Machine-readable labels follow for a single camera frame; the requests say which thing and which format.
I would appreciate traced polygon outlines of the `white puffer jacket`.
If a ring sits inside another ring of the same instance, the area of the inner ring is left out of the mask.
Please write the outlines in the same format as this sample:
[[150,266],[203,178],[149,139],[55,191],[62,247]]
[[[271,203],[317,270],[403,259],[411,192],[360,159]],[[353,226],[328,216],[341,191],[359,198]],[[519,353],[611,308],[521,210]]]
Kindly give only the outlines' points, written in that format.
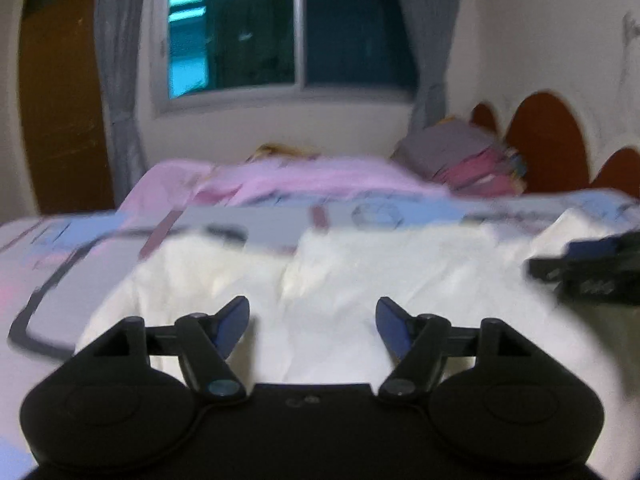
[[600,396],[605,422],[589,463],[606,478],[629,479],[639,470],[638,311],[562,304],[524,274],[530,257],[556,256],[573,240],[612,232],[575,209],[532,238],[499,240],[469,224],[309,231],[291,255],[189,232],[139,263],[99,306],[79,342],[90,344],[129,315],[168,325],[243,296],[252,325],[231,364],[247,385],[378,386],[392,368],[374,326],[380,298],[457,326],[500,318]]

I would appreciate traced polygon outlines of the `stack of folded clothes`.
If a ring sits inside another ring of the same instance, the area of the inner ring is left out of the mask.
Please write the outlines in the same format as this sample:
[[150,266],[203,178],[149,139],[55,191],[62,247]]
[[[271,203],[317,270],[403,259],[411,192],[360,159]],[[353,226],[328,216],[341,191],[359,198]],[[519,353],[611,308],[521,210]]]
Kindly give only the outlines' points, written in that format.
[[392,159],[459,196],[518,196],[525,190],[526,168],[518,151],[458,118],[408,133],[396,145]]

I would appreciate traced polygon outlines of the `red white headboard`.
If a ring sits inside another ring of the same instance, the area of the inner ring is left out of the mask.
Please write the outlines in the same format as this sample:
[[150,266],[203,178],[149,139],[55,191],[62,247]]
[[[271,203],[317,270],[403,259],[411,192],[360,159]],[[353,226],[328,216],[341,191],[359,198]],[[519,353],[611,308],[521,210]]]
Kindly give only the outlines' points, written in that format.
[[538,91],[524,99],[501,140],[524,165],[509,178],[514,196],[614,190],[639,197],[639,151],[624,146],[592,174],[582,127],[555,92]]

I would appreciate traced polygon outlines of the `pink blanket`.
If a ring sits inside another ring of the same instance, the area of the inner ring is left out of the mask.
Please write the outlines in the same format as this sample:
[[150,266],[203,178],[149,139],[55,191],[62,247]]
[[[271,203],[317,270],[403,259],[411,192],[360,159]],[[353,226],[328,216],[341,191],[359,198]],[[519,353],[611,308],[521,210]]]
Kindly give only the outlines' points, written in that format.
[[425,182],[378,157],[267,157],[239,165],[171,159],[153,166],[118,209],[149,214],[191,205],[243,206],[273,195],[350,200],[367,192],[446,197],[446,185]]

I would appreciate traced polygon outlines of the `patterned grey pink bedsheet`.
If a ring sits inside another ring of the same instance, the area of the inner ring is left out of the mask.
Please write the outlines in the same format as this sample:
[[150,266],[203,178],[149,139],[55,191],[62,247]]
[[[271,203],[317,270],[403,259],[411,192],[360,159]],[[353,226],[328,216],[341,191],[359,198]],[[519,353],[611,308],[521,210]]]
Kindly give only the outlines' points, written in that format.
[[510,200],[299,200],[8,223],[1,230],[2,477],[22,478],[35,465],[18,421],[26,394],[85,347],[80,337],[99,306],[166,240],[198,232],[218,242],[291,255],[309,231],[398,231],[442,224],[484,226],[499,240],[517,240],[537,236],[571,209],[610,226],[611,235],[639,225],[638,205],[608,191]]

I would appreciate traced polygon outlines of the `yellow patterned cloth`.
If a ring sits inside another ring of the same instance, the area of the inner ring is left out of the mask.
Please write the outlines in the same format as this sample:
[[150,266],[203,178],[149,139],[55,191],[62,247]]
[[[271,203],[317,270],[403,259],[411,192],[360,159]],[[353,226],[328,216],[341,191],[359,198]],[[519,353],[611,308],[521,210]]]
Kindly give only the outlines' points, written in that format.
[[299,159],[315,159],[320,156],[319,153],[303,150],[302,148],[294,148],[280,143],[262,144],[250,157],[247,162],[256,162],[256,160],[281,157],[281,158],[299,158]]

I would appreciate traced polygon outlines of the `brown wooden door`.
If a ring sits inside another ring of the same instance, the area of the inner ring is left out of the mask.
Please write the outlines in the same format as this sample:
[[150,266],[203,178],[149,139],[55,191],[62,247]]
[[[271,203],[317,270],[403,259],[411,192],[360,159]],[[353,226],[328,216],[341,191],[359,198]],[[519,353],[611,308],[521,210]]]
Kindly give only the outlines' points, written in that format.
[[18,97],[30,180],[44,214],[114,206],[93,9],[94,0],[24,0]]

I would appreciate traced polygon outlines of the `right grey curtain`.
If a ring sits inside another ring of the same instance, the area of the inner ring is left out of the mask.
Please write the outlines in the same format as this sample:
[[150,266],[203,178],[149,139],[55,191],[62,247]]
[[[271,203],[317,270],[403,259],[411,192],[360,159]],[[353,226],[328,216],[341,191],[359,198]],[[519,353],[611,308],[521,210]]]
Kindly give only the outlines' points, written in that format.
[[409,132],[437,124],[447,113],[446,73],[461,0],[399,0],[418,86]]

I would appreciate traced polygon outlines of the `grey curtain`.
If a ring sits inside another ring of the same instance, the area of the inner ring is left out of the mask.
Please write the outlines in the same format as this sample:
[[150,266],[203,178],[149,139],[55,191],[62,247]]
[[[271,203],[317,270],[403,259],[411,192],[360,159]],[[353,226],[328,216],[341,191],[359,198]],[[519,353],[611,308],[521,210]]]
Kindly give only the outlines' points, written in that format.
[[142,10],[143,0],[94,0],[94,50],[117,205],[146,171],[136,119]]
[[446,73],[461,0],[399,0],[418,86],[409,132],[437,124],[447,113]]

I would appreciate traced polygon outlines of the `left grey curtain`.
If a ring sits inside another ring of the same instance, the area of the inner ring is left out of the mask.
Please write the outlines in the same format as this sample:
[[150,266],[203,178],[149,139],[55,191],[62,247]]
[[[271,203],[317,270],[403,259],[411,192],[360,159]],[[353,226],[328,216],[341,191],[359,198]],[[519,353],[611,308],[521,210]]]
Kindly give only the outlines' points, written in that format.
[[146,171],[136,119],[142,10],[143,0],[94,0],[94,50],[117,205]]

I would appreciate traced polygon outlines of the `window with grey frame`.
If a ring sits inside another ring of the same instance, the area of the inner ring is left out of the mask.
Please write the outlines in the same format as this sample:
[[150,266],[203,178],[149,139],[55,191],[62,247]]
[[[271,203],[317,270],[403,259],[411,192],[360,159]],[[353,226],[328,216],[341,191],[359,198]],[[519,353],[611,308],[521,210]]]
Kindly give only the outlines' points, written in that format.
[[418,85],[399,0],[153,0],[163,112],[270,101],[405,101]]

